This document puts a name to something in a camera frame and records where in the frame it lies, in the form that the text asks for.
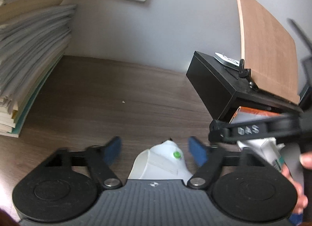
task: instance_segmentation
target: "white object with green button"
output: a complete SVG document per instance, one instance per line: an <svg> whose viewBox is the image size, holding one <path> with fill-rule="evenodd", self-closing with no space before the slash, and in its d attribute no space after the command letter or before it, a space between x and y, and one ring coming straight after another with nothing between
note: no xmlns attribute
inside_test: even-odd
<svg viewBox="0 0 312 226"><path fill-rule="evenodd" d="M141 152L128 179L182 179L186 185L191 176L182 150L173 141L167 140Z"/></svg>

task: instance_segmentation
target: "white wall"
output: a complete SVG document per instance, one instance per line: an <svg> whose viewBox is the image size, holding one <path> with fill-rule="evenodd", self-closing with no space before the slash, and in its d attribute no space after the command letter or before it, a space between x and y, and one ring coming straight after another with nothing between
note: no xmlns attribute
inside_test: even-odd
<svg viewBox="0 0 312 226"><path fill-rule="evenodd" d="M288 30L298 60L309 54L288 25L312 38L312 0L257 0ZM236 0L67 0L78 3L67 54L122 60L185 72L195 50L240 59ZM299 90L305 83L301 64Z"/></svg>

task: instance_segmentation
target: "black round disc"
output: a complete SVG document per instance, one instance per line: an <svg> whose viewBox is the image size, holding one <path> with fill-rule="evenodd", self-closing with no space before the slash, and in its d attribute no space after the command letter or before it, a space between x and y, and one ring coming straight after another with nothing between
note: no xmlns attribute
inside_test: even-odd
<svg viewBox="0 0 312 226"><path fill-rule="evenodd" d="M19 215L38 222L62 222L77 217L96 198L97 188L90 178L57 167L27 175L12 194Z"/></svg>
<svg viewBox="0 0 312 226"><path fill-rule="evenodd" d="M278 171L265 167L248 167L222 176L212 196L221 210L249 222L285 218L297 202L294 186Z"/></svg>

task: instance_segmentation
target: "stack of books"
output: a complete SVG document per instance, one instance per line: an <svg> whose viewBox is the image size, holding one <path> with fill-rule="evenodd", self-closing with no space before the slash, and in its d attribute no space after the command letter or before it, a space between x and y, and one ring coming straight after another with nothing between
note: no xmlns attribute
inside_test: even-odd
<svg viewBox="0 0 312 226"><path fill-rule="evenodd" d="M62 1L0 0L0 135L19 136L70 41L76 6Z"/></svg>

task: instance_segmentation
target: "silver bolt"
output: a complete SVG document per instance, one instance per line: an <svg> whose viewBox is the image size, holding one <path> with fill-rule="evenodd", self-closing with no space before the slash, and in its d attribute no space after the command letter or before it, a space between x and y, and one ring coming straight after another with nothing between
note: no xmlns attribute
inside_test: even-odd
<svg viewBox="0 0 312 226"><path fill-rule="evenodd" d="M109 187L114 187L119 185L120 181L119 179L107 179L104 181L104 185L109 186Z"/></svg>
<svg viewBox="0 0 312 226"><path fill-rule="evenodd" d="M193 178L190 180L190 182L194 186L200 186L200 185L205 184L206 181L202 178Z"/></svg>

